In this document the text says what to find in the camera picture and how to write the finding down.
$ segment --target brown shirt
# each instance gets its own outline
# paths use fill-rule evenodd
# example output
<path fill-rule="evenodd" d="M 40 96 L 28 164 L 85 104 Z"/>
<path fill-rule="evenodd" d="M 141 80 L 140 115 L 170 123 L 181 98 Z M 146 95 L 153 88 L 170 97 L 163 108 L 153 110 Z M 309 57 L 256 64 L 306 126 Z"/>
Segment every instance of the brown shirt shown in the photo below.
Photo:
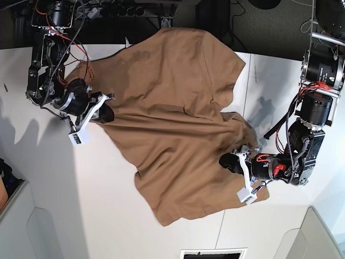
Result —
<path fill-rule="evenodd" d="M 107 102 L 115 120 L 100 126 L 137 167 L 137 190 L 163 226 L 244 205 L 236 194 L 243 176 L 218 163 L 256 144 L 239 114 L 220 113 L 244 65 L 208 32 L 181 28 L 92 62 L 94 91 L 116 96 Z M 84 74 L 80 64 L 67 80 Z M 268 198 L 267 190 L 258 196 Z"/>

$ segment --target table surface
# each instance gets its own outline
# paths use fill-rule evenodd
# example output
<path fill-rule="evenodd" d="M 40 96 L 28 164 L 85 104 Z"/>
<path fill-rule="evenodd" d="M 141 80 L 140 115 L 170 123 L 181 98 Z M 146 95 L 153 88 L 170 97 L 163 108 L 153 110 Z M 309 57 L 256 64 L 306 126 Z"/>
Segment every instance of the table surface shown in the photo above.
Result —
<path fill-rule="evenodd" d="M 110 56 L 123 47 L 86 45 L 91 59 Z M 72 53 L 83 58 L 75 47 Z M 300 62 L 238 56 L 246 66 L 236 82 L 234 101 L 224 111 L 243 115 L 260 139 L 295 95 Z M 0 60 L 6 63 L 0 68 L 0 155 L 29 180 L 36 207 L 52 214 L 65 258 L 175 259 L 181 249 L 242 247 L 249 248 L 246 259 L 273 258 L 283 235 L 301 226 L 308 206 L 320 194 L 322 170 L 329 165 L 322 161 L 309 186 L 274 182 L 267 201 L 162 227 L 135 189 L 135 166 L 123 158 L 102 128 L 89 124 L 90 143 L 73 148 L 68 127 L 25 99 L 31 49 L 2 50 Z M 68 66 L 66 73 L 73 68 Z M 7 93 L 1 87 L 4 83 Z M 330 149 L 341 123 L 330 128 L 321 154 Z M 265 150 L 276 152 L 273 140 L 263 144 Z M 339 156 L 334 154 L 337 166 L 343 163 Z"/>

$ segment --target red component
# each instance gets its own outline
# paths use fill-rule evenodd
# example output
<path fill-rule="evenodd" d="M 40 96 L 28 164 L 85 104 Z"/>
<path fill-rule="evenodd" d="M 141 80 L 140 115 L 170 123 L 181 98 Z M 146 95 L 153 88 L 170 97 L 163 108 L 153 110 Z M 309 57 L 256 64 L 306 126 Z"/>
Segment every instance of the red component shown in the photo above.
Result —
<path fill-rule="evenodd" d="M 276 176 L 279 173 L 279 170 L 285 171 L 286 169 L 286 165 L 282 165 L 282 164 L 277 164 L 277 166 L 275 167 L 274 171 L 273 171 L 273 175 Z"/>

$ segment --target white panel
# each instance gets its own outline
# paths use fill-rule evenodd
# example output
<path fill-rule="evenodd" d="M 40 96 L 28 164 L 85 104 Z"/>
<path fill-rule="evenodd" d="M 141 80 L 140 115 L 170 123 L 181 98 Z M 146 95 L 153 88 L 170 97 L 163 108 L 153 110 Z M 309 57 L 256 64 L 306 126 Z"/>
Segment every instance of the white panel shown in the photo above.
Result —
<path fill-rule="evenodd" d="M 337 247 L 335 240 L 313 208 L 309 208 L 301 226 L 303 239 L 308 244 L 304 259 L 343 259 L 345 256 Z M 287 259 L 295 259 L 299 249 L 298 240 L 293 244 Z"/>
<path fill-rule="evenodd" d="M 285 233 L 301 226 L 307 208 L 260 202 L 227 209 L 216 249 L 247 247 L 245 259 L 274 258 Z"/>
<path fill-rule="evenodd" d="M 274 255 L 274 259 L 286 259 L 300 229 L 291 229 L 285 233 L 282 238 L 279 248 Z"/>
<path fill-rule="evenodd" d="M 246 92 L 248 85 L 248 74 L 250 67 L 251 54 L 236 52 L 236 54 L 246 63 L 241 74 L 239 75 L 235 87 L 233 89 L 233 101 L 232 103 L 222 109 L 222 112 L 237 112 L 243 116 L 244 105 L 246 102 Z"/>
<path fill-rule="evenodd" d="M 64 259 L 51 214 L 35 208 L 26 225 L 37 259 Z"/>
<path fill-rule="evenodd" d="M 0 219 L 0 257 L 37 259 L 26 232 L 26 223 L 35 208 L 30 185 L 23 183 L 19 193 Z"/>

